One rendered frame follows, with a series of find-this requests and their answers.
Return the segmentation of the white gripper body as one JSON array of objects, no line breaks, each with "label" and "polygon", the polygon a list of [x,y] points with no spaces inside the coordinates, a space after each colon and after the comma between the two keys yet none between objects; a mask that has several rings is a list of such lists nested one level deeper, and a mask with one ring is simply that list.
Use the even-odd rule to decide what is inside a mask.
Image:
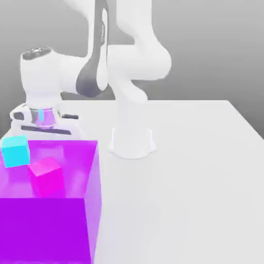
[{"label": "white gripper body", "polygon": [[80,140],[81,128],[74,120],[59,120],[52,126],[38,126],[22,120],[11,122],[14,136],[26,136],[28,140]]}]

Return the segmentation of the small cyan cube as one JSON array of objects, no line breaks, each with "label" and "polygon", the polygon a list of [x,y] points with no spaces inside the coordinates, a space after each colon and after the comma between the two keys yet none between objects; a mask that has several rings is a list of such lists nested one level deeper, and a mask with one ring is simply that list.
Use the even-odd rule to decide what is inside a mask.
[{"label": "small cyan cube", "polygon": [[5,137],[1,152],[7,168],[30,164],[30,150],[26,136]]}]

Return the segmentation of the small magenta cube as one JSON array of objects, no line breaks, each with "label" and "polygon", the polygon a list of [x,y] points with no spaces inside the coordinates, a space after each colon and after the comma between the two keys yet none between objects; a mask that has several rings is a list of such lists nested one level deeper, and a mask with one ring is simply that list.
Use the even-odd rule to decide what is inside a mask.
[{"label": "small magenta cube", "polygon": [[27,168],[31,187],[38,197],[49,197],[64,188],[62,167],[53,157],[39,159]]}]

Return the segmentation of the large purple box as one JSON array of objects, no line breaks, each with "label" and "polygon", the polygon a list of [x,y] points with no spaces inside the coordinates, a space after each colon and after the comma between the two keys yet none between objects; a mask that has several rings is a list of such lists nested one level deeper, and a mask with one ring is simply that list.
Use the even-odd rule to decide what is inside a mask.
[{"label": "large purple box", "polygon": [[0,264],[94,264],[102,211],[98,143],[30,140],[32,162],[52,157],[64,186],[34,193],[27,166],[7,168],[0,152]]}]

